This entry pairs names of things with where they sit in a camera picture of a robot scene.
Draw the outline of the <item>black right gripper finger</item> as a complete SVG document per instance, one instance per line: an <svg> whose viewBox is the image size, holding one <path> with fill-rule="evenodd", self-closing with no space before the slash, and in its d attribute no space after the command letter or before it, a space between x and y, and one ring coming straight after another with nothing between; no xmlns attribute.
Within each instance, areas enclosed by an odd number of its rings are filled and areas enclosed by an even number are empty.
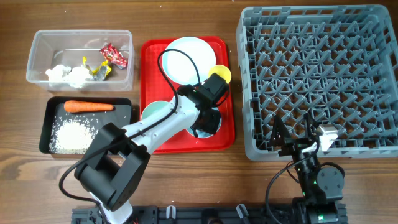
<svg viewBox="0 0 398 224"><path fill-rule="evenodd" d="M284 147L291 135L279 115L274 116L274 123L270 136L270 144L274 147Z"/></svg>
<svg viewBox="0 0 398 224"><path fill-rule="evenodd" d="M305 113L303 118L304 118L304 127L305 127L305 137L311 140L316 140L318 138L318 134L315 131L319 127L319 124L314 120L314 118L309 113Z"/></svg>

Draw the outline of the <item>green plastic bowl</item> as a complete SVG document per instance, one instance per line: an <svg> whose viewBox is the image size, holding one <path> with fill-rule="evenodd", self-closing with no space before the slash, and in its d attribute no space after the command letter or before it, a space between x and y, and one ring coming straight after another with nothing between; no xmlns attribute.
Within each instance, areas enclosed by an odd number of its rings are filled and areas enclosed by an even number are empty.
<svg viewBox="0 0 398 224"><path fill-rule="evenodd" d="M161 110L163 107L165 107L167 105L168 105L167 101L154 101L154 102L150 103L142 111L141 120L146 119L148 116L158 112L159 110Z"/></svg>

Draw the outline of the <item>red snack wrapper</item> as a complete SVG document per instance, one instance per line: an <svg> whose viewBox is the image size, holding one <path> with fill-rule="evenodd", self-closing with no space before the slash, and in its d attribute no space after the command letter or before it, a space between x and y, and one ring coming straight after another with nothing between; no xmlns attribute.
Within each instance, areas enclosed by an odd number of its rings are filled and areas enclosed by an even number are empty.
<svg viewBox="0 0 398 224"><path fill-rule="evenodd" d="M122 53L112 44L104 46L100 53L105 57L105 59L112 64L116 65L120 69L124 69L128 65L127 59L122 55Z"/></svg>

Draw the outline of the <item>yellow snack wrapper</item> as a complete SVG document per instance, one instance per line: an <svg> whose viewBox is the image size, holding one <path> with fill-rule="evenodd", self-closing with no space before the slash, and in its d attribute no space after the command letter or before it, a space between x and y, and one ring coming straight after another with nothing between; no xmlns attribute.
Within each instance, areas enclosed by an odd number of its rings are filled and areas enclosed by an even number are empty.
<svg viewBox="0 0 398 224"><path fill-rule="evenodd" d="M92 70L87 64L86 64L86 57L83 57L83 66L88 69L89 74L92 76L94 81L105 81L107 76L110 74L112 71L112 68L109 66L108 61L105 60L99 67L96 69Z"/></svg>

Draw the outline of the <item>white cooked rice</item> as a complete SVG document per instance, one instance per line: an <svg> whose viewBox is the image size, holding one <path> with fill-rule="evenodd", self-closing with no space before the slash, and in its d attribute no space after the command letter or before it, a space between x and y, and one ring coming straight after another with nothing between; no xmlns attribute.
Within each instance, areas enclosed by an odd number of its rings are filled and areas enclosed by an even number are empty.
<svg viewBox="0 0 398 224"><path fill-rule="evenodd" d="M49 152L53 154L84 154L98 130L79 120L57 121L50 132Z"/></svg>

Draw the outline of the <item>white napkin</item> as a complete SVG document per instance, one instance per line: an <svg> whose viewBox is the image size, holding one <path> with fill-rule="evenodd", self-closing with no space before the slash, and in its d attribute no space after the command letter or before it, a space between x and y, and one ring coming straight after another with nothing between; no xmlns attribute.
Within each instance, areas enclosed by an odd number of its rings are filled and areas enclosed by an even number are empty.
<svg viewBox="0 0 398 224"><path fill-rule="evenodd" d="M86 86L86 82L93 81L94 78L86 67L74 67L70 73L64 76L63 80L68 82L71 87L80 89Z"/></svg>
<svg viewBox="0 0 398 224"><path fill-rule="evenodd" d="M71 72L72 68L62 64L56 65L53 69L47 69L45 74L48 76L49 86L58 85L65 81L65 77Z"/></svg>

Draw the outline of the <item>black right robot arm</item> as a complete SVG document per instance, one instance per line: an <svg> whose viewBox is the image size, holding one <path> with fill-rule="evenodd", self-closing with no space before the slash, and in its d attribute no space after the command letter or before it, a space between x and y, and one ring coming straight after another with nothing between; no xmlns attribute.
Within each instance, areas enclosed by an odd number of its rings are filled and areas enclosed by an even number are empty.
<svg viewBox="0 0 398 224"><path fill-rule="evenodd" d="M265 206L267 214L275 223L280 223L269 205L273 183L284 172L295 169L302 197L292 201L294 223L342 223L337 201L343 198L345 172L333 162L320 163L318 151L327 151L338 137L338 130L332 124L318 124L308 113L304 114L305 135L294 139L278 115L274 116L270 143L280 147L279 156L290 156L287 164L269 182L266 189Z"/></svg>

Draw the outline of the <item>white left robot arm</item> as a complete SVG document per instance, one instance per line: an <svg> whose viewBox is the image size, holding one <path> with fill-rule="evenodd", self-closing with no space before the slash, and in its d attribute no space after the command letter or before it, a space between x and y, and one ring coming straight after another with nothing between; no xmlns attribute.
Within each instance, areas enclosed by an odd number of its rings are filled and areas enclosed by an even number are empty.
<svg viewBox="0 0 398 224"><path fill-rule="evenodd" d="M202 83L175 89L171 101L147 118L123 128L109 123L98 131L74 176L106 223L125 223L132 215L129 199L159 146L188 128L217 132L217 103L228 91L229 82L213 73Z"/></svg>

